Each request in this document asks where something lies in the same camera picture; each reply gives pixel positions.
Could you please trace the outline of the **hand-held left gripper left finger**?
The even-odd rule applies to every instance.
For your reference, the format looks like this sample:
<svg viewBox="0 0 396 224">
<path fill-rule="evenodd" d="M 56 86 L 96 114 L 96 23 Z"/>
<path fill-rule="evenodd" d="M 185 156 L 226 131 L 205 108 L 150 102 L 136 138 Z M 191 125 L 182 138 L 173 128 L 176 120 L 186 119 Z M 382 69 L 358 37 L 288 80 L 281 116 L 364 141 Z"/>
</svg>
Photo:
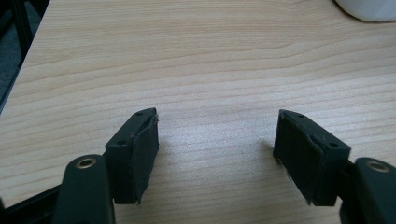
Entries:
<svg viewBox="0 0 396 224">
<path fill-rule="evenodd" d="M 158 151 L 156 108 L 134 113 L 106 143 L 105 160 L 114 203 L 141 203 Z"/>
</svg>

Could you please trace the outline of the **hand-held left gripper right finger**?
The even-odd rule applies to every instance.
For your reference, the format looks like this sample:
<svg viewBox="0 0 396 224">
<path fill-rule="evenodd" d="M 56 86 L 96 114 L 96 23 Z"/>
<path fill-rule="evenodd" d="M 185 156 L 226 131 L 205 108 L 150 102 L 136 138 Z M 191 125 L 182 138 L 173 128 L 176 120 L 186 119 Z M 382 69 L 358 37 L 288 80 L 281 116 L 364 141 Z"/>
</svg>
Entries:
<svg viewBox="0 0 396 224">
<path fill-rule="evenodd" d="M 309 117 L 280 109 L 273 155 L 288 171 L 308 204 L 335 205 L 338 172 L 351 147 Z"/>
</svg>

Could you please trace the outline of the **white round container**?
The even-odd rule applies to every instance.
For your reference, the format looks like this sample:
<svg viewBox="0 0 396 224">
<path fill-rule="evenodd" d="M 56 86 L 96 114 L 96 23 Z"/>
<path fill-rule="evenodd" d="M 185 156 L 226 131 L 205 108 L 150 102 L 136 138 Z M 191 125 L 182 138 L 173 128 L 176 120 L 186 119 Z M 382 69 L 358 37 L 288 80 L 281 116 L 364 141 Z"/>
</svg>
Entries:
<svg viewBox="0 0 396 224">
<path fill-rule="evenodd" d="M 396 0 L 334 0 L 347 14 L 361 21 L 396 21 Z"/>
</svg>

